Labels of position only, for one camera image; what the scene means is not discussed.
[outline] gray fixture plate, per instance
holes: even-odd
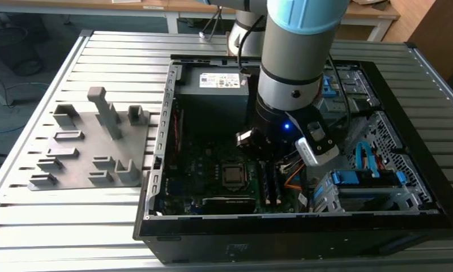
[[[114,172],[114,166],[97,169],[92,161],[97,156],[110,156],[114,161],[121,161],[124,167],[128,167],[129,159],[132,159],[141,173],[145,142],[148,138],[149,112],[144,111],[146,123],[136,126],[129,124],[128,112],[117,112],[120,118],[117,125],[122,132],[122,138],[118,140],[112,140],[105,126],[101,126],[98,122],[97,115],[97,112],[78,113],[78,116],[73,117],[76,126],[60,127],[53,133],[54,135],[61,131],[80,130],[84,134],[84,139],[56,141],[53,135],[50,135],[48,149],[44,153],[46,154],[49,149],[76,148],[78,156],[57,157],[64,167],[62,169],[48,171],[57,180],[56,184],[36,186],[29,183],[28,188],[30,190],[112,188],[140,185],[142,179],[141,174],[134,181],[124,183]],[[93,184],[88,178],[89,173],[102,170],[108,170],[114,181],[106,184]]]

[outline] white label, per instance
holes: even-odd
[[[145,10],[164,10],[165,7],[154,7],[154,6],[142,6]]]
[[[200,75],[200,88],[240,88],[240,74]]]
[[[308,198],[304,196],[304,194],[298,194],[298,201],[301,204],[306,207],[308,206]]]

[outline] wooden table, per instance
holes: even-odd
[[[209,18],[210,14],[216,12],[216,7],[204,5],[196,0],[169,0],[168,11],[177,12],[178,18],[204,18],[204,14],[208,14],[206,17]],[[224,17],[226,19],[234,18],[234,10],[225,8]],[[397,19],[400,19],[400,14],[392,5],[388,6],[386,10],[380,11],[373,9],[370,5],[360,5],[352,2],[341,24],[372,26],[373,30],[368,41],[381,41],[392,22]]]
[[[194,0],[142,0],[141,3],[117,3],[112,0],[0,0],[0,11],[45,14],[154,16],[166,18],[169,33],[178,33],[178,18],[210,18],[214,6]],[[400,14],[392,6],[378,11],[370,6],[350,3],[344,25],[372,26],[369,41],[381,41]],[[234,19],[234,10],[224,10],[224,19]]]

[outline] blue drive bracket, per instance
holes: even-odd
[[[337,92],[330,88],[328,76],[324,76],[324,86],[322,86],[321,97],[325,97],[325,98],[337,97]]]
[[[334,171],[334,173],[332,173],[332,181],[336,185],[337,184],[349,184],[349,185],[360,184],[356,171]]]
[[[372,171],[372,177],[380,177],[376,166],[376,158],[372,153],[369,144],[364,141],[358,142],[356,145],[356,168],[362,169],[362,148],[368,157],[368,169]]]

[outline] black computer chassis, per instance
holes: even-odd
[[[177,56],[202,63],[229,57]],[[133,238],[165,263],[308,260],[388,255],[424,241],[453,236],[453,188],[389,89],[376,64],[357,65],[437,203],[440,214],[298,216],[296,218],[144,220],[144,181]]]

